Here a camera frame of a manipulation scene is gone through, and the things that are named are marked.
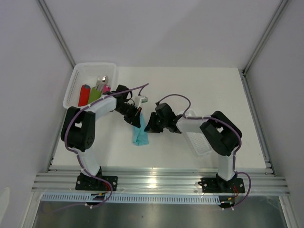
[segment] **pink object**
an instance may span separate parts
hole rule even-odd
[[[104,94],[105,92],[110,92],[110,91],[111,91],[111,88],[110,88],[110,87],[107,87],[107,85],[105,85],[104,88],[103,88],[103,94]]]

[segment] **white plastic tray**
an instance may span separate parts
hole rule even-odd
[[[68,109],[71,106],[78,107],[81,86],[89,85],[91,88],[96,85],[99,77],[108,76],[108,86],[116,89],[117,73],[114,63],[79,63],[74,67],[63,106]]]
[[[189,109],[186,112],[187,116],[197,116],[193,109]],[[184,133],[183,136],[185,137],[189,147],[195,152],[196,155],[202,156],[213,151],[210,143],[206,139],[203,133]]]

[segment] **white wall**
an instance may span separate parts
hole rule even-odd
[[[304,226],[304,1],[292,0],[248,80],[271,160],[287,178]]]
[[[280,0],[47,0],[76,62],[244,68]]]
[[[63,115],[71,66],[34,0],[0,3],[0,192],[11,188],[1,227],[18,227]]]

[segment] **metal frame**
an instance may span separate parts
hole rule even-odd
[[[65,42],[65,40],[63,39],[63,36],[61,35],[61,32],[58,28],[57,23],[55,22],[53,15],[51,14],[51,11],[49,10],[45,0],[36,0],[37,4],[39,5],[43,15],[45,16],[55,38],[58,41],[58,44],[60,45],[63,53],[65,54],[66,58],[68,59],[68,61],[70,62],[72,68],[75,67],[75,61],[73,59],[73,56]]]
[[[67,47],[59,28],[47,7],[45,0],[36,0],[40,6],[46,20],[48,21],[51,30],[53,31],[62,51],[66,55],[72,67],[75,66],[75,61]],[[265,43],[268,41],[271,33],[280,20],[284,10],[286,9],[290,0],[282,0],[276,9],[271,21],[269,22],[265,32],[263,33],[256,49],[249,59],[246,67],[242,71],[241,79],[247,101],[250,107],[252,118],[255,124],[256,132],[261,144],[262,152],[265,157],[266,169],[250,169],[239,170],[246,171],[252,179],[252,189],[250,195],[252,196],[279,196],[283,208],[284,216],[288,227],[298,227],[292,205],[290,203],[290,192],[284,177],[277,177],[271,164],[270,155],[262,127],[257,116],[257,111],[250,93],[247,83],[246,74],[250,67],[255,62],[259,53],[262,51]],[[76,177],[79,174],[79,167],[71,166],[52,166],[53,159],[60,129],[53,146],[51,158],[46,173],[38,173],[33,185],[31,200],[25,218],[20,227],[31,228],[34,224],[34,219],[41,196],[45,191],[69,192],[74,194]],[[117,175],[119,177],[118,189],[116,193],[121,194],[138,194],[138,195],[180,195],[193,196],[201,195],[201,186],[198,181],[201,177],[214,177],[217,169],[195,169],[195,170],[178,170],[178,169],[159,169],[159,168],[145,168],[145,169],[127,169],[127,168],[111,168],[107,167],[103,170],[106,175]],[[248,180],[244,177],[244,184],[248,185]]]
[[[258,55],[261,53],[262,49],[264,48],[266,42],[268,41],[270,35],[274,31],[274,29],[275,29],[276,25],[278,24],[279,20],[281,19],[281,16],[283,15],[285,9],[287,8],[289,2],[290,2],[290,0],[282,0],[280,2],[279,6],[277,7],[277,9],[276,9],[274,15],[272,16],[268,26],[266,27],[266,30],[264,31],[261,39],[259,40],[254,52],[252,53],[249,61],[247,62],[246,66],[243,70],[245,76],[248,73],[251,66],[253,65],[253,63],[255,62],[255,60],[257,59]]]
[[[252,196],[289,196],[284,177],[276,177],[270,168],[239,170],[249,173]],[[118,193],[131,194],[202,194],[201,177],[214,177],[217,169],[166,169],[105,167],[104,175],[118,176]],[[50,167],[48,173],[38,173],[32,191],[80,192],[75,190],[79,167]]]

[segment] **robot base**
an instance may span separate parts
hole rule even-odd
[[[221,182],[218,177],[204,177],[198,184],[202,187],[204,193],[233,193],[233,187],[236,187],[239,193],[245,193],[242,178],[234,178],[231,182]]]
[[[102,170],[100,169],[96,174],[96,177],[108,181],[112,185],[113,191],[116,191],[118,184],[117,176],[103,176]],[[80,173],[80,175],[77,177],[75,189],[82,191],[109,191],[109,187],[107,187],[104,182],[93,177],[86,176],[83,173]]]

